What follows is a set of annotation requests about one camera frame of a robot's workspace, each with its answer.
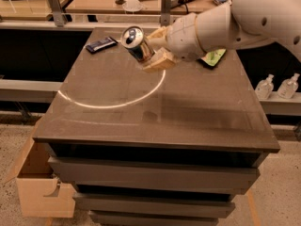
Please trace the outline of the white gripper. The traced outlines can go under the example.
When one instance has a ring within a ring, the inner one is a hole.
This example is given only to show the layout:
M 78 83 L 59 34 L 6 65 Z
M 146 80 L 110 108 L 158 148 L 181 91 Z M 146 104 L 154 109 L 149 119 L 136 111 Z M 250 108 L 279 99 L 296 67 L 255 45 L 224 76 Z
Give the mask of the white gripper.
M 197 14 L 190 13 L 177 19 L 171 26 L 162 26 L 147 36 L 150 46 L 160 48 L 150 60 L 142 64 L 146 73 L 160 72 L 173 68 L 177 58 L 193 61 L 206 52 L 198 41 Z

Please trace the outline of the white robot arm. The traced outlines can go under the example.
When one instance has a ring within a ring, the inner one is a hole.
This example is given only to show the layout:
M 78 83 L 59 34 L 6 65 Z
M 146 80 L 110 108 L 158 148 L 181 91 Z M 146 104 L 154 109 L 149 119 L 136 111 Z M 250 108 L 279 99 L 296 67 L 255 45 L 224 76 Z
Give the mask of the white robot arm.
M 156 53 L 147 73 L 194 61 L 218 49 L 239 50 L 277 42 L 301 60 L 301 0 L 231 0 L 189 13 L 149 36 Z

